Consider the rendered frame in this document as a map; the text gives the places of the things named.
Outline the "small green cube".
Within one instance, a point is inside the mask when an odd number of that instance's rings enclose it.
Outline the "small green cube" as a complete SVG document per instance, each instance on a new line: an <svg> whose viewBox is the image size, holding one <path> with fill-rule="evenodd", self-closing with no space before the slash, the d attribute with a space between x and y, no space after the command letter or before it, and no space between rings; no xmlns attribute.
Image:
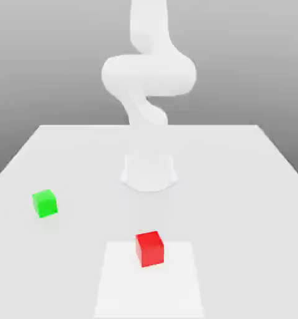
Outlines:
<svg viewBox="0 0 298 319"><path fill-rule="evenodd" d="M58 213L57 200L50 189L32 195L34 210L40 218Z"/></svg>

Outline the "small red cube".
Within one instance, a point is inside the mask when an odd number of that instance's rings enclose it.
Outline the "small red cube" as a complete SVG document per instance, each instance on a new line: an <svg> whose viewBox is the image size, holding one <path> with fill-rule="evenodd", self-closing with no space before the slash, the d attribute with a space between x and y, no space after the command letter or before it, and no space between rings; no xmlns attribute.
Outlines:
<svg viewBox="0 0 298 319"><path fill-rule="evenodd" d="M141 267L164 263L164 244L157 231L137 234L135 247Z"/></svg>

